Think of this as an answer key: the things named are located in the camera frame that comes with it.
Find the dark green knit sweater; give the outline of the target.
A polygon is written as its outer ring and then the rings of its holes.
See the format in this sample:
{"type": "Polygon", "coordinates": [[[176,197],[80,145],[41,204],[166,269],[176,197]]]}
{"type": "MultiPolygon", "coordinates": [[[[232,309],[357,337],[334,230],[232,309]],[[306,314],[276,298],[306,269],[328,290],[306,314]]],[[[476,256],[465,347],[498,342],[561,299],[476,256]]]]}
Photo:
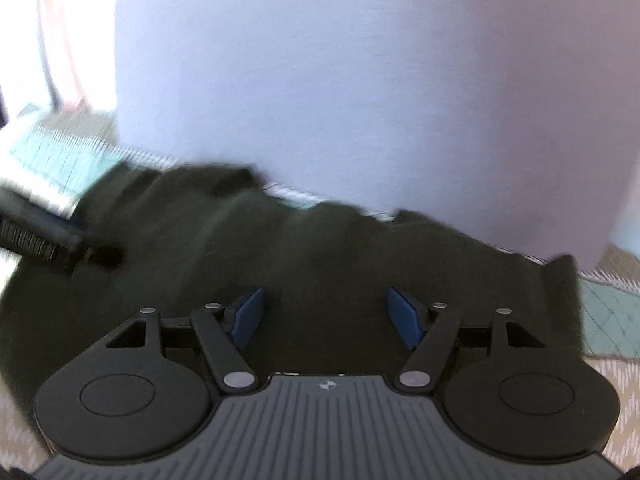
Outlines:
{"type": "Polygon", "coordinates": [[[468,327],[510,308],[543,340],[582,351],[572,258],[533,263],[412,211],[384,222],[334,203],[297,209],[246,169],[119,165],[74,216],[126,259],[112,272],[17,267],[1,298],[1,373],[24,412],[48,377],[141,308],[183,316],[254,288],[265,314],[245,357],[261,375],[395,374],[407,350],[385,310],[393,287],[460,309],[468,327]]]}

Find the teal quilted pillow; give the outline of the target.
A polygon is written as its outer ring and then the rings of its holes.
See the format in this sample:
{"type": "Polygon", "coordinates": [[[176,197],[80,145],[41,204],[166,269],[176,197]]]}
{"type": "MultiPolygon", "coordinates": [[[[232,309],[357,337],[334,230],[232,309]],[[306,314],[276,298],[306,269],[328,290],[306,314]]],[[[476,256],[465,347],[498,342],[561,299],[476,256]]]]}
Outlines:
{"type": "MultiPolygon", "coordinates": [[[[29,105],[1,128],[1,181],[56,211],[120,162],[165,171],[178,160],[116,144],[115,116],[90,110],[50,112],[29,105]]],[[[579,272],[587,356],[639,357],[639,255],[613,242],[598,264],[579,272]]]]}

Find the pink curtain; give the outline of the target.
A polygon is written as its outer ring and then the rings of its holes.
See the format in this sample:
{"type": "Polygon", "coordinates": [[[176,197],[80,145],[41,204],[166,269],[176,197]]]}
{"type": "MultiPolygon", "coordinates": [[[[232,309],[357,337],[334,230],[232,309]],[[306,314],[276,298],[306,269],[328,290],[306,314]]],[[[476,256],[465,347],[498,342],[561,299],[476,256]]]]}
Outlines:
{"type": "Polygon", "coordinates": [[[88,110],[81,69],[86,60],[86,0],[38,0],[42,65],[55,110],[88,110]]]}

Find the beige zigzag bed sheet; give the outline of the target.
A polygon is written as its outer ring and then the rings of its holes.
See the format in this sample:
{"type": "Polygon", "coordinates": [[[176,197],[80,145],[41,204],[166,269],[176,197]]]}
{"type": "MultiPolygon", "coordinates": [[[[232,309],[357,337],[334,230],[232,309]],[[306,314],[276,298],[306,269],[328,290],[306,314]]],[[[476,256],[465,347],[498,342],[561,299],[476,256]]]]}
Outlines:
{"type": "Polygon", "coordinates": [[[255,391],[222,392],[190,313],[141,308],[40,385],[29,414],[54,454],[38,478],[620,476],[602,455],[620,417],[615,388],[510,308],[485,327],[461,312],[432,392],[394,386],[404,343],[390,376],[252,367],[255,391]]]}

